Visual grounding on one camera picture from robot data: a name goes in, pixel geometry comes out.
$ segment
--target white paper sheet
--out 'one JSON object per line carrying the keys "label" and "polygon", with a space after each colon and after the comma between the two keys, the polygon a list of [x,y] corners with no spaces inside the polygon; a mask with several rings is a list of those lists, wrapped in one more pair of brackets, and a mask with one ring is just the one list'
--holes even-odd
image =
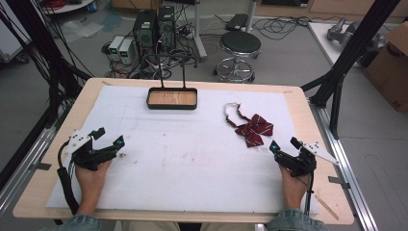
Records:
{"label": "white paper sheet", "polygon": [[[278,213],[283,208],[281,174],[268,150],[276,140],[297,156],[295,136],[282,93],[199,90],[193,111],[149,110],[148,88],[104,87],[82,128],[104,127],[95,149],[123,135],[125,146],[107,175],[98,208],[237,213]],[[226,122],[224,105],[241,103],[243,115],[258,114],[274,124],[264,145],[247,148]],[[242,124],[234,110],[231,120]],[[76,198],[80,189],[72,180]],[[57,182],[47,207],[67,207]],[[311,213],[318,212],[315,200]]]}

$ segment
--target computer tower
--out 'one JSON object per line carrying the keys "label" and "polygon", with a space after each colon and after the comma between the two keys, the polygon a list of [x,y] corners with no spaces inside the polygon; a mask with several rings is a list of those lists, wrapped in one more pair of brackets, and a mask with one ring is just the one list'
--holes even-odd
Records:
{"label": "computer tower", "polygon": [[159,8],[159,37],[162,41],[162,47],[167,51],[176,48],[175,37],[175,17],[173,6],[162,6]]}
{"label": "computer tower", "polygon": [[155,49],[158,41],[158,23],[156,10],[138,10],[133,34],[141,48]]}

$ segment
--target human hand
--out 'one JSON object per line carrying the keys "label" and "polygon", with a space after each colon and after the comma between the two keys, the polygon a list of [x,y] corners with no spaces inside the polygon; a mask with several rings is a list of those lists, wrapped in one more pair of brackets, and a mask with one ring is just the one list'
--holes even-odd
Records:
{"label": "human hand", "polygon": [[282,193],[286,208],[300,209],[300,202],[307,191],[309,175],[291,177],[291,172],[279,165],[282,173]]}
{"label": "human hand", "polygon": [[75,174],[82,192],[82,201],[77,211],[78,215],[92,215],[94,213],[111,162],[108,161],[99,165],[97,171],[91,171],[79,166],[75,167]]}

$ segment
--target metal stool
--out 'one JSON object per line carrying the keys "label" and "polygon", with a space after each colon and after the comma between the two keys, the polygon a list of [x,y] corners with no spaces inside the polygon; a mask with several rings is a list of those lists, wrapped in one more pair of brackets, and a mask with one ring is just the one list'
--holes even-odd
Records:
{"label": "metal stool", "polygon": [[251,65],[241,60],[240,57],[254,57],[256,59],[261,53],[259,39],[247,32],[233,31],[223,35],[219,45],[222,50],[234,56],[217,64],[214,74],[219,75],[219,81],[252,82],[255,79],[255,73]]}

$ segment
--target human arm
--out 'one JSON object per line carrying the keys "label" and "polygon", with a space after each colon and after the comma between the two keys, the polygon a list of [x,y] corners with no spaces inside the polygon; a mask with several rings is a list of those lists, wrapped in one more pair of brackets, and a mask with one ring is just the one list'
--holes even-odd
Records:
{"label": "human arm", "polygon": [[285,209],[277,218],[271,220],[267,229],[275,230],[328,230],[325,224],[319,220],[314,220],[304,215],[300,210],[300,203],[303,195],[307,191],[308,175],[291,177],[291,173],[279,165],[282,174],[282,194],[284,197]]}
{"label": "human arm", "polygon": [[41,229],[41,231],[101,230],[101,224],[93,214],[105,185],[105,176],[111,162],[99,165],[97,171],[76,166],[75,174],[82,193],[77,214],[63,225]]}

